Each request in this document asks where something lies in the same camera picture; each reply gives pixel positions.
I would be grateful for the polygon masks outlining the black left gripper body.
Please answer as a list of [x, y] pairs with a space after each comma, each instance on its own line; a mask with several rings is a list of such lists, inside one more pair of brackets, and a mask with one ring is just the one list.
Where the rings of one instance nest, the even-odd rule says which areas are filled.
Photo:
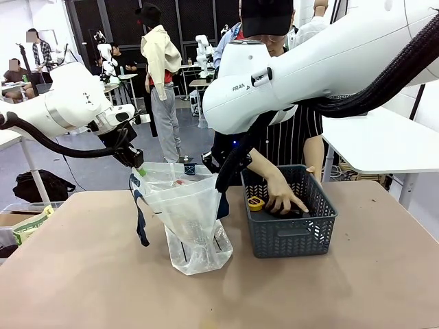
[[113, 157], [130, 168], [139, 168], [144, 162], [143, 151], [135, 148], [126, 138], [116, 144]]

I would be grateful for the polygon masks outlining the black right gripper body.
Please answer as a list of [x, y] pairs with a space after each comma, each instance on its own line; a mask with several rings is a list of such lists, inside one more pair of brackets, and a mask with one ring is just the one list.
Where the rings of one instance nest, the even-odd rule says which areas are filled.
[[220, 168], [213, 162], [212, 152], [206, 152], [201, 155], [203, 165], [211, 172], [211, 173], [219, 173]]

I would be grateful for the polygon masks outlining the person's right hand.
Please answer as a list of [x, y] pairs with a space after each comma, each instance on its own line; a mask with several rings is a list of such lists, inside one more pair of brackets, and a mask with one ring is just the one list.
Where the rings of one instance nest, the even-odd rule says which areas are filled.
[[271, 213], [286, 215], [296, 208], [309, 212], [305, 204], [292, 192], [280, 171], [267, 176], [269, 200], [267, 208]]

